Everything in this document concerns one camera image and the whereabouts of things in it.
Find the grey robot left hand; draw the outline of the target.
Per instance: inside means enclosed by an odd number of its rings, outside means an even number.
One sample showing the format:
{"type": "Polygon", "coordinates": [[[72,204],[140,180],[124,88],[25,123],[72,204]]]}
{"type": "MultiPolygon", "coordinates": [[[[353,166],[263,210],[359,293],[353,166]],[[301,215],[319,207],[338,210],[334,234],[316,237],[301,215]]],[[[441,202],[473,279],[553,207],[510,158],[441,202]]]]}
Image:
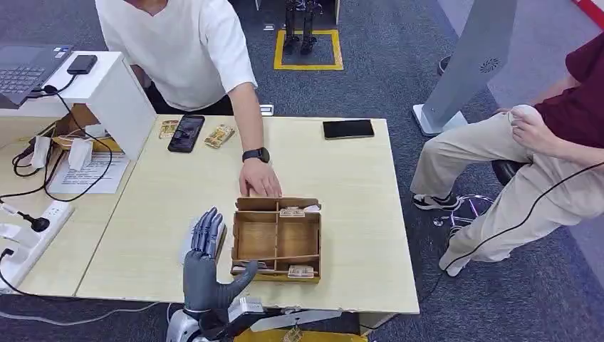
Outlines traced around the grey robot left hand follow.
{"type": "Polygon", "coordinates": [[[184,257],[184,310],[191,314],[226,309],[252,281],[258,271],[257,260],[248,262],[243,273],[228,284],[217,281],[218,230],[223,216],[216,207],[206,211],[193,226],[190,250],[184,257]]]}

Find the person's left hand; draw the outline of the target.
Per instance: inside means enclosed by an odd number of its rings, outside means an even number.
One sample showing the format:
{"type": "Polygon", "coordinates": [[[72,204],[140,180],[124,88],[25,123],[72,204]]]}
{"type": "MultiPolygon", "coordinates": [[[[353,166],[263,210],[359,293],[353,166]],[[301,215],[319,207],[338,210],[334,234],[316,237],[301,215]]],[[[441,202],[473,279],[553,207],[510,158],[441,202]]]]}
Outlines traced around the person's left hand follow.
{"type": "Polygon", "coordinates": [[[510,111],[513,139],[530,150],[558,157],[561,139],[544,123],[541,114],[530,105],[517,105],[510,111]]]}
{"type": "Polygon", "coordinates": [[[250,158],[243,162],[239,176],[239,191],[243,196],[252,192],[261,197],[281,197],[282,189],[272,166],[250,158]]]}

